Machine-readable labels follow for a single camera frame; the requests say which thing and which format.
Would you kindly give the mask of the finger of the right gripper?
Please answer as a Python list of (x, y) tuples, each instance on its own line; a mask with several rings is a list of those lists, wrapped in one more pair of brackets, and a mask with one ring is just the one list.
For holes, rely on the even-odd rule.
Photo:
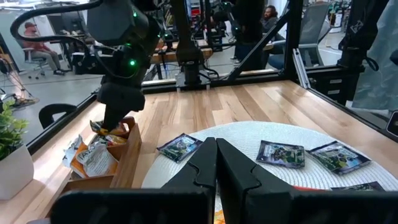
[(109, 105), (106, 105), (105, 108), (105, 114), (104, 114), (104, 120), (103, 120), (103, 128), (111, 131), (115, 127), (115, 121), (114, 121), (114, 109), (110, 107)]
[(121, 122), (121, 120), (125, 117), (126, 115), (126, 110), (124, 109), (114, 109), (114, 128), (117, 128), (119, 126), (119, 123)]

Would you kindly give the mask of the wooden tea organizer box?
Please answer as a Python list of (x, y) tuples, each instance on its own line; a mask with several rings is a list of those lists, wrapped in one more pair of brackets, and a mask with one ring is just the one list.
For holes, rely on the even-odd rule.
[(127, 124), (129, 128), (126, 134), (120, 136), (127, 139), (127, 143), (107, 146), (108, 151), (119, 162), (116, 172), (111, 175), (80, 177), (66, 182), (63, 189), (58, 191), (58, 197), (53, 200), (53, 204), (47, 214), (48, 217), (55, 213), (56, 204), (65, 195), (87, 190), (107, 191), (109, 189), (130, 189), (132, 187), (142, 139), (139, 126), (133, 117), (125, 117), (121, 123)]

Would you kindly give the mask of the person's foot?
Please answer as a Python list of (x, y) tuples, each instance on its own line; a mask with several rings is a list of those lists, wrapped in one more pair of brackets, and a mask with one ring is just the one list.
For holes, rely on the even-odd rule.
[(15, 109), (24, 108), (26, 106), (34, 105), (40, 100), (38, 98), (15, 98), (15, 102), (12, 105)]

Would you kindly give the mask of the wooden desk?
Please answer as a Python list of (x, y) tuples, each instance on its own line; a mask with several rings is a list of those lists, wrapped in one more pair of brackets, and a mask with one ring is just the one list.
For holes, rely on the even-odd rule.
[[(205, 40), (198, 40), (199, 47), (201, 48), (202, 54), (204, 59), (209, 59), (213, 55), (213, 50), (208, 47), (207, 41)], [(176, 49), (178, 46), (178, 42), (172, 43), (172, 51), (165, 52), (167, 49), (166, 44), (163, 41), (160, 41), (158, 44), (158, 48), (156, 48), (156, 53), (153, 54), (150, 63), (151, 64), (160, 64), (160, 63), (169, 63), (169, 62), (176, 62), (177, 55)]]

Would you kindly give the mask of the white office chair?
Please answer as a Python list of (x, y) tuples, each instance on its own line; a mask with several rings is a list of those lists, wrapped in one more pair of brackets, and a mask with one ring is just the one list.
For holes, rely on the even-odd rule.
[(32, 58), (33, 48), (24, 48), (22, 50), (24, 51), (25, 63), (36, 65), (36, 68), (38, 69), (34, 78), (38, 80), (40, 77), (44, 77), (44, 65), (47, 62), (46, 59), (40, 57)]

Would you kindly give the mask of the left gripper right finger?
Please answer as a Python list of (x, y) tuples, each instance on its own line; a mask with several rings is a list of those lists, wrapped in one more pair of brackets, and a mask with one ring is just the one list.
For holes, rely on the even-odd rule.
[(398, 192), (299, 190), (218, 138), (227, 224), (398, 224)]

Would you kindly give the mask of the grey office chair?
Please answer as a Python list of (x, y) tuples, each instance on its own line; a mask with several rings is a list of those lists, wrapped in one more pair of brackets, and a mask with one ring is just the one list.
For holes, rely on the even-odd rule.
[(312, 4), (302, 18), (298, 49), (306, 67), (323, 66), (318, 45), (331, 29), (329, 24), (323, 28), (329, 5), (322, 1)]

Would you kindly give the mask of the person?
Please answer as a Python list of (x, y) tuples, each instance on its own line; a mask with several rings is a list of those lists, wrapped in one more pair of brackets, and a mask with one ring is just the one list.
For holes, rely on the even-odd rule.
[[(24, 35), (28, 37), (38, 37), (37, 25), (31, 22), (24, 24), (25, 31)], [(53, 70), (54, 75), (64, 75), (65, 70), (60, 66), (60, 60), (58, 54), (48, 48), (43, 42), (29, 42), (23, 41), (25, 48), (32, 48), (31, 58), (44, 58), (50, 68)]]
[(244, 61), (250, 51), (262, 39), (261, 17), (264, 0), (236, 0), (232, 13), (241, 28), (238, 36), (238, 61)]
[[(261, 20), (262, 23), (262, 32), (267, 34), (269, 30), (273, 27), (273, 25), (276, 24), (278, 21), (278, 12), (276, 11), (276, 8), (273, 5), (268, 5), (265, 8), (264, 11), (264, 17)], [(263, 66), (266, 67), (268, 63), (268, 59), (270, 54), (277, 55), (277, 54), (283, 54), (284, 53), (284, 48), (281, 45), (276, 45), (275, 47), (263, 51)]]

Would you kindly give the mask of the Ahmad blackcurrant tea packet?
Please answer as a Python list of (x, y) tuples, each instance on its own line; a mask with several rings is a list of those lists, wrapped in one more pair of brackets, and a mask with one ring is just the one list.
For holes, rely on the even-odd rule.
[(338, 141), (318, 146), (307, 151), (323, 167), (336, 175), (343, 175), (371, 163), (366, 156)]
[(182, 133), (163, 146), (158, 147), (157, 150), (168, 159), (179, 163), (196, 151), (202, 144), (203, 141)]
[(347, 187), (332, 187), (331, 190), (385, 191), (378, 182), (369, 182)]
[(305, 149), (298, 145), (261, 141), (256, 160), (265, 164), (301, 169), (305, 167)]

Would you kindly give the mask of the grey cover sheet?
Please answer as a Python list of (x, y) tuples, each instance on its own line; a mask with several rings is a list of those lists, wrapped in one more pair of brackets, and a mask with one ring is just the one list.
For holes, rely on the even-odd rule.
[(390, 60), (398, 50), (398, 0), (389, 0), (377, 22), (378, 34), (368, 57), (379, 70), (366, 66), (359, 76), (353, 107), (367, 110), (398, 110), (398, 65)]

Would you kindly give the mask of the black drawer cabinet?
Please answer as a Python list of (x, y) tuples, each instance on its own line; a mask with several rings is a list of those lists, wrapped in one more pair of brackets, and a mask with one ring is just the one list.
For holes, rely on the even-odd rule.
[(345, 105), (352, 101), (359, 75), (364, 66), (345, 68), (338, 65), (320, 66), (306, 69), (311, 87), (319, 93)]

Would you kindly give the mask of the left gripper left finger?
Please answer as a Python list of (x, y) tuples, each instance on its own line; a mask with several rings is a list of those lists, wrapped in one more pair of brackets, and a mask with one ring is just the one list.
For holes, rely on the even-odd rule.
[(207, 138), (159, 189), (73, 190), (52, 206), (51, 224), (212, 224), (217, 143)]

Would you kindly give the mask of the round white plate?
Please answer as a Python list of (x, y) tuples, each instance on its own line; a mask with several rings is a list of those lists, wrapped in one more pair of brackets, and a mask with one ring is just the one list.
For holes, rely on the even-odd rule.
[[(252, 160), (256, 158), (262, 140), (300, 145), (305, 149), (312, 149), (335, 140), (333, 137), (311, 129), (260, 121), (222, 124), (191, 133), (191, 136), (199, 140), (207, 137), (223, 138)], [(142, 187), (163, 186), (185, 163), (185, 161), (175, 163), (165, 156), (158, 156), (146, 174)], [(342, 176), (328, 172), (311, 158), (305, 160), (305, 167), (301, 170), (267, 164), (264, 167), (282, 180), (301, 187), (330, 189), (330, 187), (342, 187), (345, 184), (355, 185), (376, 181), (386, 191), (398, 191), (398, 180), (375, 162)]]

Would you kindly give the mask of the small potted green plant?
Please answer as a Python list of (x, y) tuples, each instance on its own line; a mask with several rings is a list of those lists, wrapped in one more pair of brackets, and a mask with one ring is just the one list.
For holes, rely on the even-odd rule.
[(9, 200), (34, 177), (34, 164), (22, 136), (28, 122), (12, 114), (14, 101), (0, 112), (0, 200)]

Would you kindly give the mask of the black equipment stand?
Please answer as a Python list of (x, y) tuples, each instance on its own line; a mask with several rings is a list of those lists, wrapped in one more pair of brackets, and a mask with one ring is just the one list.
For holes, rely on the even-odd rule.
[(337, 65), (345, 68), (360, 67), (363, 61), (374, 71), (379, 70), (377, 62), (367, 56), (377, 33), (377, 22), (389, 0), (351, 0), (345, 36), (339, 43), (342, 51)]

